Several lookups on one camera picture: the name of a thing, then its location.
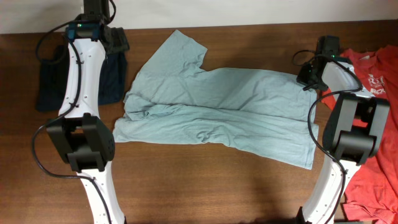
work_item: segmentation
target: t-shirt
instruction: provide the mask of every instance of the t-shirt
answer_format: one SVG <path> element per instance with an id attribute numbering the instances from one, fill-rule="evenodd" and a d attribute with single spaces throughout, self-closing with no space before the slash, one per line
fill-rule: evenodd
<path id="1" fill-rule="evenodd" d="M 315 144 L 307 115 L 317 98 L 315 91 L 303 91 L 295 75 L 281 72 L 207 72 L 200 68 L 206 51 L 175 31 L 126 93 L 126 113 L 116 121 L 115 141 L 222 143 L 311 169 Z M 318 126 L 312 127 L 318 136 Z"/>

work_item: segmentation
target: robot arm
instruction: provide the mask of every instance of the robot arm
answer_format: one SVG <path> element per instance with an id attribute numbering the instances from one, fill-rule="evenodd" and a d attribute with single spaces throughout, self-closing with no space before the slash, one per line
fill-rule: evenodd
<path id="1" fill-rule="evenodd" d="M 81 179 L 86 190 L 94 223 L 126 223 L 114 190 L 111 166 L 115 146 L 112 132 L 102 123 L 98 113 L 98 88 L 101 68 L 107 54 L 129 49 L 122 28 L 109 28 L 108 0 L 84 0 L 85 13 L 78 16 L 82 23 L 71 23 L 67 38 L 77 49 L 77 57 L 69 44 L 69 73 L 67 90 L 59 114 L 64 114 L 75 101 L 76 106 L 62 119 L 47 126 L 47 132 L 62 160 L 70 164 L 77 175 L 93 179 L 109 211 L 89 180 Z"/>
<path id="2" fill-rule="evenodd" d="M 321 37 L 315 54 L 335 57 L 338 49 L 337 37 Z M 346 58 L 338 60 L 354 73 L 354 67 Z M 297 81 L 306 85 L 305 89 L 314 88 L 325 91 L 329 88 L 332 92 L 353 90 L 358 87 L 353 77 L 334 62 L 317 60 L 303 66 Z M 336 105 L 323 133 L 323 147 L 345 168 L 345 185 L 342 191 L 344 192 L 361 165 L 369 157 L 376 155 L 389 113 L 389 103 L 387 100 L 375 98 L 365 88 L 353 93 L 336 94 L 334 97 Z M 353 125 L 354 119 L 360 119 L 366 123 L 366 126 Z M 333 223 L 333 211 L 336 203 L 340 201 L 339 194 L 343 178 L 341 167 L 325 155 L 315 188 L 310 198 L 298 211 L 296 222 Z"/>

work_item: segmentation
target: t-shirt sleeve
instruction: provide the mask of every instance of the t-shirt sleeve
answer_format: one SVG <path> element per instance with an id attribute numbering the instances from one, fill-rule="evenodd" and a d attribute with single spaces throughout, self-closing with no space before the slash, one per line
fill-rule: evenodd
<path id="1" fill-rule="evenodd" d="M 191 71 L 199 70 L 206 51 L 206 47 L 176 30 L 143 66 L 141 72 L 167 76 L 180 73 L 187 67 Z"/>

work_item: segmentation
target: white wall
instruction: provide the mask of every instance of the white wall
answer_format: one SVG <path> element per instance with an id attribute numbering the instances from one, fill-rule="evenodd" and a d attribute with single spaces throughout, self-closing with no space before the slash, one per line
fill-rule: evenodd
<path id="1" fill-rule="evenodd" d="M 398 19 L 398 0 L 114 0 L 125 29 Z M 82 0 L 0 0 L 0 33 L 45 32 Z"/>

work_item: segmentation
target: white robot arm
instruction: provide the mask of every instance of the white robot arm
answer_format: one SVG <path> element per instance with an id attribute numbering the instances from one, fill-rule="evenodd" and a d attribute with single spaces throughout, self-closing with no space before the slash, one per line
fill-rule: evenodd
<path id="1" fill-rule="evenodd" d="M 338 93 L 333 95 L 336 105 L 323 133 L 322 148 L 327 154 L 322 171 L 310 198 L 298 212 L 297 223 L 333 223 L 340 195 L 366 159 L 377 153 L 389 113 L 388 101 L 375 98 L 362 86 L 349 60 L 335 58 L 339 47 L 338 37 L 320 37 L 314 58 L 322 60 L 305 64 L 297 77 L 306 85 L 304 89 Z M 355 126 L 354 119 L 366 126 Z"/>
<path id="2" fill-rule="evenodd" d="M 80 54 L 81 65 L 81 88 L 78 99 L 78 107 L 68 113 L 65 118 L 82 118 L 85 114 L 100 118 L 98 113 L 98 85 L 100 84 L 100 73 L 102 64 L 106 58 L 106 52 L 100 41 L 91 39 L 76 39 L 74 45 Z M 78 84 L 78 66 L 76 55 L 69 45 L 69 74 L 68 85 L 62 107 L 59 114 L 69 109 L 70 104 L 75 99 Z M 121 211 L 112 180 L 112 161 L 108 161 L 103 171 L 97 168 L 82 169 L 77 175 L 86 176 L 95 180 L 108 206 L 109 214 L 113 224 L 126 223 L 123 212 Z M 86 190 L 91 211 L 93 212 L 94 223 L 107 223 L 108 218 L 104 205 L 94 186 L 85 179 L 81 180 Z"/>

